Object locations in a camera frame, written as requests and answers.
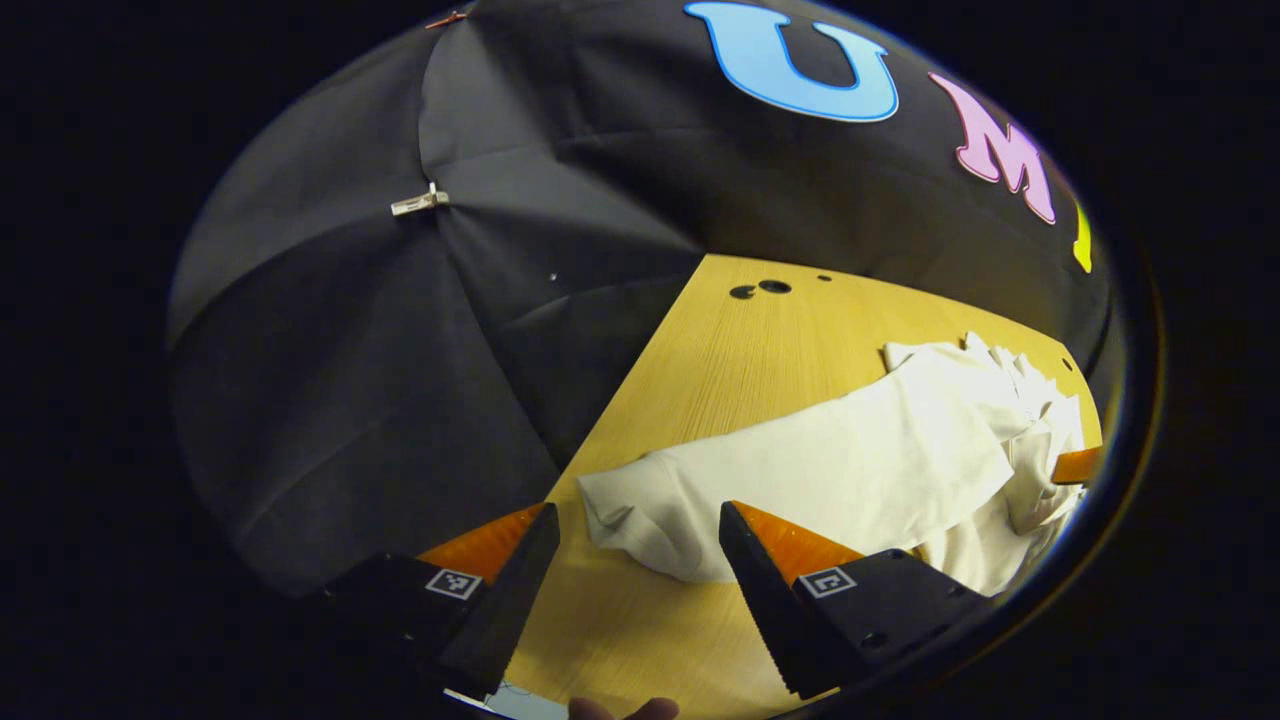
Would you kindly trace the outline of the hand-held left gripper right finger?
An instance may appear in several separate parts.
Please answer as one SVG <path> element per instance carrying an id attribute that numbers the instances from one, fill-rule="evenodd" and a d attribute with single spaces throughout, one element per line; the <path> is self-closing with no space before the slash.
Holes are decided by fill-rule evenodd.
<path id="1" fill-rule="evenodd" d="M 719 506 L 719 546 L 787 692 L 812 700 L 920 657 L 995 600 L 915 555 L 860 553 L 741 501 Z"/>

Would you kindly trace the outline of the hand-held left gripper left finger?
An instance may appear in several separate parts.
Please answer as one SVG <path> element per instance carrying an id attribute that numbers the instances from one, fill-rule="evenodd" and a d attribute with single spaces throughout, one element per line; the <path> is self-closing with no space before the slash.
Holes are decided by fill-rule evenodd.
<path id="1" fill-rule="evenodd" d="M 506 679 L 559 544 L 557 505 L 535 503 L 416 556 L 375 553 L 323 585 L 320 607 L 413 679 L 483 700 Z"/>

